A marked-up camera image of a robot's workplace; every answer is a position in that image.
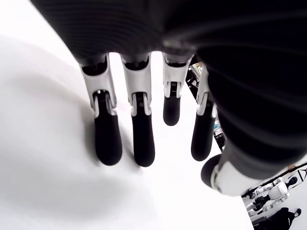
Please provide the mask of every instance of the white robot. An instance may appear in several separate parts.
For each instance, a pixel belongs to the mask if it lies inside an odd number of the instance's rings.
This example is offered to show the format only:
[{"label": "white robot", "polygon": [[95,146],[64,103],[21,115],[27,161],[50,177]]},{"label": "white robot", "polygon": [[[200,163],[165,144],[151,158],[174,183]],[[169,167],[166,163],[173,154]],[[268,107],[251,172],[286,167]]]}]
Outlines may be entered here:
[{"label": "white robot", "polygon": [[[266,212],[269,209],[280,205],[283,201],[285,201],[290,196],[289,187],[291,185],[296,184],[296,182],[297,182],[296,177],[292,177],[288,183],[285,183],[282,177],[279,177],[272,183],[269,183],[265,186],[259,186],[249,196],[249,198],[254,199],[258,195],[266,191],[269,191],[269,193],[266,196],[257,197],[254,202],[246,206],[248,215],[252,217],[256,215],[257,213],[260,214],[262,212]],[[273,202],[270,205],[265,205],[270,200],[273,200]]]}]

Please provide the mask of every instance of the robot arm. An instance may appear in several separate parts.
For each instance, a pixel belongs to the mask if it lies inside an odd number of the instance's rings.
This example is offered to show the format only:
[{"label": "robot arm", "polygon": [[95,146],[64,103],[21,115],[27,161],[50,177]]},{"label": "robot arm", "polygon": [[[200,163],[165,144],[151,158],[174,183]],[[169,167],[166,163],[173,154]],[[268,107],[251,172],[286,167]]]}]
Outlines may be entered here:
[{"label": "robot arm", "polygon": [[283,179],[282,177],[277,178],[275,181],[272,183],[266,184],[265,186],[259,186],[252,194],[251,194],[251,199],[254,199],[256,196],[260,195],[261,193],[264,193],[265,191],[271,190],[274,186],[282,182]]},{"label": "robot arm", "polygon": [[274,208],[274,207],[276,207],[276,206],[279,206],[282,202],[284,202],[286,199],[288,199],[289,196],[290,196],[290,194],[287,193],[286,195],[283,195],[283,196],[280,197],[279,199],[274,200],[273,203],[271,203],[270,205],[264,206],[264,207],[262,208],[262,212],[266,212],[266,211],[268,211],[268,210],[270,210],[270,209],[272,209],[272,208]]}]

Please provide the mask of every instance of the white surface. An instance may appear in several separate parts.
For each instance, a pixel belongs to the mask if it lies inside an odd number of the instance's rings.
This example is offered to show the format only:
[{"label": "white surface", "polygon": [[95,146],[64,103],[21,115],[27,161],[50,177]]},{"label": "white surface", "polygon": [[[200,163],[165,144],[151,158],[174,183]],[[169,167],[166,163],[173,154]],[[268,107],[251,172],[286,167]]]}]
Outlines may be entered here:
[{"label": "white surface", "polygon": [[[123,68],[110,54],[123,157],[112,167],[94,154],[94,112],[73,57],[31,4],[0,3],[0,229],[252,229],[240,197],[200,178],[190,141],[196,103],[182,89],[179,123],[163,122],[162,54],[152,54],[156,159],[132,157]],[[211,156],[219,148],[213,141]]]}]

